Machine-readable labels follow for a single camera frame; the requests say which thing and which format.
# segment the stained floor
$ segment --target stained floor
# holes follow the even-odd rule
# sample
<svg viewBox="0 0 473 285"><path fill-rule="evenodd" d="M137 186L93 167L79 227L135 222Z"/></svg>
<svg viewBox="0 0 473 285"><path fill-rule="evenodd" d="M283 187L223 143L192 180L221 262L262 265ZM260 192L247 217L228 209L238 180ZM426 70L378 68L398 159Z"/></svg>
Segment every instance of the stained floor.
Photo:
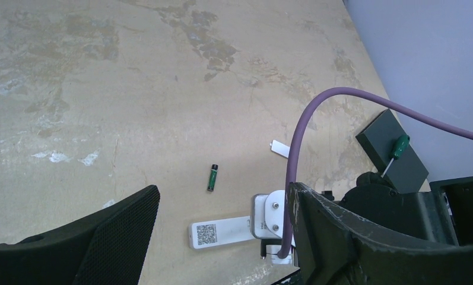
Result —
<svg viewBox="0 0 473 285"><path fill-rule="evenodd" d="M293 268L260 260L255 240L194 251L187 228L283 189L269 143L289 144L334 86L386 96L339 0L0 1L0 243L155 184L140 284L269 284ZM323 104L298 179L340 198L372 169L354 135L380 110Z"/></svg>

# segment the screwdriver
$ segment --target screwdriver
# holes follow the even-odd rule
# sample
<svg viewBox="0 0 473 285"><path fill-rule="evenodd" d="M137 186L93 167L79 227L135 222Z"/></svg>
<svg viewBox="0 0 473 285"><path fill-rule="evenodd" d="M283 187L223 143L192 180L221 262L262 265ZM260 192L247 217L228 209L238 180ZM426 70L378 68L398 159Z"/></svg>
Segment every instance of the screwdriver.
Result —
<svg viewBox="0 0 473 285"><path fill-rule="evenodd" d="M393 144L392 153L390 153L390 157L392 159L390 159L390 162L386 166L385 171L383 171L383 174L381 174L381 177L385 177L386 172L388 171L390 165L392 165L392 162L394 160L401 158L402 153L406 150L406 148L408 148L410 140L411 138L409 137L409 135L401 135Z"/></svg>

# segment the qr code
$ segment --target qr code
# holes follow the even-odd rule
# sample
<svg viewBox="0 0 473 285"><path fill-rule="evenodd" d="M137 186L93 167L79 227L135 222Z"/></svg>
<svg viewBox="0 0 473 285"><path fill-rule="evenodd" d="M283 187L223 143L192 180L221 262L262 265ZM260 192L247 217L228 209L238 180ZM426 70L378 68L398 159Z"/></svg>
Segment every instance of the qr code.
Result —
<svg viewBox="0 0 473 285"><path fill-rule="evenodd" d="M196 226L196 231L198 232L198 245L217 242L217 229L215 228L215 224Z"/></svg>

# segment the screwdriver shaft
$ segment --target screwdriver shaft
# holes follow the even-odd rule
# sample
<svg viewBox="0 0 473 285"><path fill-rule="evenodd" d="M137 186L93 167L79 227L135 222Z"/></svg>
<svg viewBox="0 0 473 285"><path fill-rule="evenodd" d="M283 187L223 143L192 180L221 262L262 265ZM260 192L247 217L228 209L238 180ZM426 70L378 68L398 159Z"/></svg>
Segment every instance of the screwdriver shaft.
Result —
<svg viewBox="0 0 473 285"><path fill-rule="evenodd" d="M385 174L388 171L388 169L390 168L390 165L392 165L393 160L394 160L394 158L392 157L392 159L390 159L390 162L386 166L385 171L383 171L383 174L381 174L381 177L385 177Z"/></svg>

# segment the green screwdriver handle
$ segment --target green screwdriver handle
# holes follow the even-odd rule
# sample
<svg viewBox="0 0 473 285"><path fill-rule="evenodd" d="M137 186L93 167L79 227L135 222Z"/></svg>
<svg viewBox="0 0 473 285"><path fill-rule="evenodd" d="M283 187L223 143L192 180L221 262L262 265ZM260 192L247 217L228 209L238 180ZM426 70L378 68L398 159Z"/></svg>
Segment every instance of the green screwdriver handle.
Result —
<svg viewBox="0 0 473 285"><path fill-rule="evenodd" d="M410 140L411 138L409 135L401 135L393 144L393 150L390 157L396 160L399 159L406 148L408 148Z"/></svg>

